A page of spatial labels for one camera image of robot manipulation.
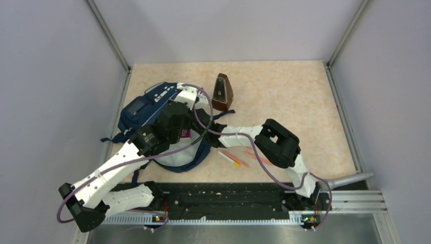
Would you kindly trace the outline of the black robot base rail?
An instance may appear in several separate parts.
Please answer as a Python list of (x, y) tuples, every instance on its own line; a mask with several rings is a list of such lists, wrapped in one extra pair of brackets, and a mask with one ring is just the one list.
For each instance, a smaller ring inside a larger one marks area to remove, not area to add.
[(294, 211), (323, 214), (328, 193), (311, 199), (275, 183), (156, 183), (155, 202), (143, 210), (166, 213), (169, 220), (286, 220)]

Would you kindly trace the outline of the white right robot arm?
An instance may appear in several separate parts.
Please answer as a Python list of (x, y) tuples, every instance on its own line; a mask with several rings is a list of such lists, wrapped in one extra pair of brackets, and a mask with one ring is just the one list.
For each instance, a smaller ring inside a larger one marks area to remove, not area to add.
[[(265, 173), (280, 187), (294, 191), (302, 208), (312, 209), (318, 204), (321, 190), (303, 162), (299, 138), (276, 120), (267, 119), (260, 126), (232, 127), (215, 123), (204, 109), (195, 109), (194, 114), (192, 128), (199, 134), (204, 134), (211, 146), (251, 147)], [(272, 165), (286, 172), (293, 184), (292, 187), (282, 183), (268, 171), (259, 152), (263, 153)]]

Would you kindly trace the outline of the purple colourful children's book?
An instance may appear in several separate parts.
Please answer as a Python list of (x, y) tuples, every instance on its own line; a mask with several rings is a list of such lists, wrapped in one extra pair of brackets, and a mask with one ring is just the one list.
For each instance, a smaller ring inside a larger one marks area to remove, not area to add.
[(182, 130), (180, 137), (181, 138), (190, 138), (191, 137), (191, 131), (190, 130)]

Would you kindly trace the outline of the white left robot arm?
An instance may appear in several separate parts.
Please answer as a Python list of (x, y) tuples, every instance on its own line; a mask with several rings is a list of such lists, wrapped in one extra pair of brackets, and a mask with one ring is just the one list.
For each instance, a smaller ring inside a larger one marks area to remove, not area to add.
[(66, 207), (81, 232), (94, 230), (112, 215), (139, 207), (159, 209), (163, 192), (153, 181), (137, 187), (114, 191), (129, 173), (146, 165), (150, 160), (177, 154), (192, 147), (195, 141), (176, 150), (169, 148), (180, 141), (183, 130), (190, 129), (194, 102), (169, 101), (152, 124), (140, 127), (116, 155), (92, 174), (74, 184), (59, 187), (63, 201), (57, 211), (57, 220)]

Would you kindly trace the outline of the navy blue student backpack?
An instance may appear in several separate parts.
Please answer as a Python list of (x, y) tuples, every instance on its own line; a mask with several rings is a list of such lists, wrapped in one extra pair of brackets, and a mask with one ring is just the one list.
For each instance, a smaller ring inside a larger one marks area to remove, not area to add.
[[(147, 89), (123, 108), (120, 113), (118, 129), (120, 132), (112, 138), (101, 141), (113, 143), (126, 142), (136, 130), (146, 124), (153, 123), (166, 107), (169, 99), (177, 96), (176, 83), (160, 82)], [(210, 143), (201, 139), (198, 143), (176, 154), (156, 158), (153, 161), (160, 167), (174, 172), (187, 172), (201, 164), (210, 153)]]

